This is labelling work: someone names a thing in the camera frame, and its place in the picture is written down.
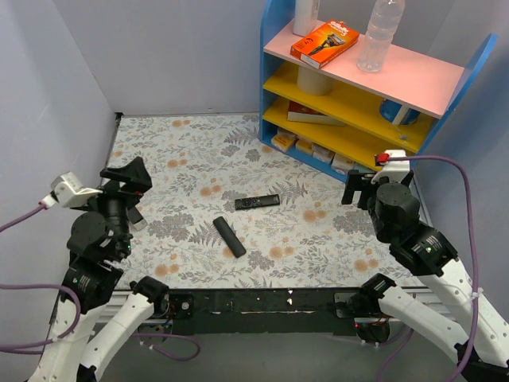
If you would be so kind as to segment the black remote control body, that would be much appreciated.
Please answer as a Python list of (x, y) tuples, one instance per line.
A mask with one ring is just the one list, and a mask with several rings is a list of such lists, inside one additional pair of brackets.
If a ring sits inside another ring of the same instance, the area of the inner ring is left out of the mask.
[(215, 218), (212, 223), (235, 258), (242, 257), (247, 253), (242, 242), (222, 216)]

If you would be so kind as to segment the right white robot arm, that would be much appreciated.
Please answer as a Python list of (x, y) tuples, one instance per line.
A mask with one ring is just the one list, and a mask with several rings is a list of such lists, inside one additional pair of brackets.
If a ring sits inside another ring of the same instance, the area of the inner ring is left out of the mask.
[(450, 315), (445, 317), (408, 295), (378, 273), (342, 307), (352, 314), (385, 314), (434, 343), (461, 369), (467, 381), (508, 379), (508, 322), (475, 289), (457, 250), (438, 230), (421, 222), (421, 204), (409, 189), (412, 176), (391, 179), (357, 170), (348, 172), (342, 204), (369, 213), (378, 241), (425, 284)]

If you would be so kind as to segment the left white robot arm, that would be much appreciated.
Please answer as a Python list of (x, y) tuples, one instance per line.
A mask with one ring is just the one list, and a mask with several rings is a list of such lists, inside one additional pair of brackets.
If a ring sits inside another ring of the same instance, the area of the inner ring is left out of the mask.
[(51, 184), (41, 201), (79, 210), (67, 242), (70, 260), (57, 296), (50, 337), (31, 381), (98, 381), (135, 329), (169, 310), (169, 288), (149, 276), (132, 282), (118, 313), (92, 335), (123, 271), (118, 263), (131, 253), (131, 215), (152, 180), (140, 157), (100, 173), (105, 183), (88, 188), (71, 172)]

